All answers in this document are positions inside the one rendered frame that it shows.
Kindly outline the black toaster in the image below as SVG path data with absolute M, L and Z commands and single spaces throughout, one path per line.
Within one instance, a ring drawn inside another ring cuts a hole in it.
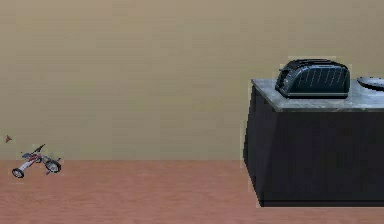
M 275 90 L 285 98 L 346 98 L 350 71 L 329 59 L 295 59 L 280 69 Z

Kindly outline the black counter with grey top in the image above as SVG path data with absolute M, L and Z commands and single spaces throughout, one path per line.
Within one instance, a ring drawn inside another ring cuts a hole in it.
M 243 155 L 262 207 L 384 207 L 384 92 L 287 99 L 254 79 Z

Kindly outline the small red white tricycle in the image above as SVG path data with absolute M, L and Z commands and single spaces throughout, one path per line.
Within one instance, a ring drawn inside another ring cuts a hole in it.
M 47 169 L 46 174 L 50 173 L 59 173 L 62 169 L 62 165 L 59 163 L 60 158 L 52 159 L 47 155 L 41 153 L 44 145 L 39 146 L 33 152 L 26 152 L 22 155 L 25 159 L 25 162 L 20 166 L 14 168 L 11 173 L 16 178 L 23 178 L 25 176 L 25 170 L 31 167 L 33 164 L 43 163 L 45 168 Z

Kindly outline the dark grey plate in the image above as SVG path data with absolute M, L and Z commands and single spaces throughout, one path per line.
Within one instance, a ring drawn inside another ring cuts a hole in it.
M 384 78 L 359 77 L 357 82 L 364 88 L 375 91 L 384 91 Z

